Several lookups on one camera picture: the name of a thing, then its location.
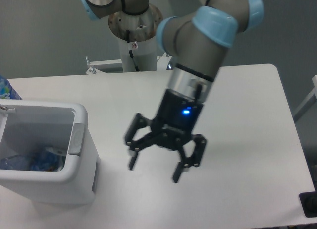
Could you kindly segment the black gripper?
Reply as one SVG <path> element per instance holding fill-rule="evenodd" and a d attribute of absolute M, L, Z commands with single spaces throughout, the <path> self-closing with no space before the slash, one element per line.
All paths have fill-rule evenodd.
<path fill-rule="evenodd" d="M 124 135 L 124 142 L 131 154 L 129 169 L 133 170 L 139 152 L 152 145 L 178 151 L 180 161 L 172 176 L 174 183 L 177 183 L 182 173 L 190 167 L 199 167 L 207 140 L 201 134 L 193 135 L 192 130 L 203 106 L 201 101 L 166 89 L 153 120 L 144 117 L 141 113 L 136 113 Z M 143 137 L 135 139 L 138 130 L 148 126 L 151 131 Z M 189 141 L 193 141 L 195 147 L 191 156 L 187 157 L 183 146 Z"/>

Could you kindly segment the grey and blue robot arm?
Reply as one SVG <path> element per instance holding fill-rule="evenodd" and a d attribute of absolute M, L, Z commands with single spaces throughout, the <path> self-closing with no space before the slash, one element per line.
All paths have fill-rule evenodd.
<path fill-rule="evenodd" d="M 256 27 L 264 17 L 262 0 L 199 1 L 196 12 L 159 23 L 157 43 L 177 57 L 177 63 L 156 116 L 136 114 L 124 137 L 132 156 L 130 169 L 139 152 L 152 145 L 177 151 L 180 162 L 174 182 L 201 163 L 207 141 L 192 130 L 236 35 Z"/>

